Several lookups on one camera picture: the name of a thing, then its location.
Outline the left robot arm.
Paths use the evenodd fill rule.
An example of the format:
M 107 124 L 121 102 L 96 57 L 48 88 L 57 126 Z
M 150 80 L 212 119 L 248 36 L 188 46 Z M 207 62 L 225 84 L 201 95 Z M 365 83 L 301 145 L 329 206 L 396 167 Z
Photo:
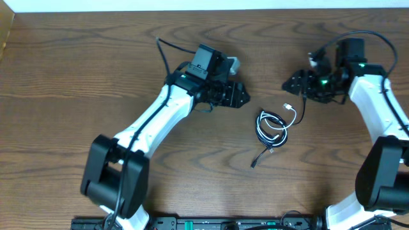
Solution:
M 240 61 L 201 44 L 192 61 L 167 75 L 157 99 L 129 127 L 114 137 L 92 142 L 81 194 L 107 212 L 97 229 L 144 229 L 150 159 L 168 133 L 197 104 L 240 108 L 250 100 L 243 83 L 231 80 Z

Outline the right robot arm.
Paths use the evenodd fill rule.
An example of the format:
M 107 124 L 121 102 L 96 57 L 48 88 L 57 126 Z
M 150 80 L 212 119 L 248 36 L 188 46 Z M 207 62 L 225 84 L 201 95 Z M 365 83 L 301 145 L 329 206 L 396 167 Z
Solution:
M 408 214 L 408 117 L 390 87 L 389 73 L 365 57 L 362 38 L 335 39 L 336 60 L 326 46 L 309 54 L 311 69 L 296 71 L 282 89 L 304 100 L 327 104 L 341 96 L 358 108 L 373 146 L 355 179 L 355 190 L 328 206 L 313 229 L 378 229 L 381 222 Z

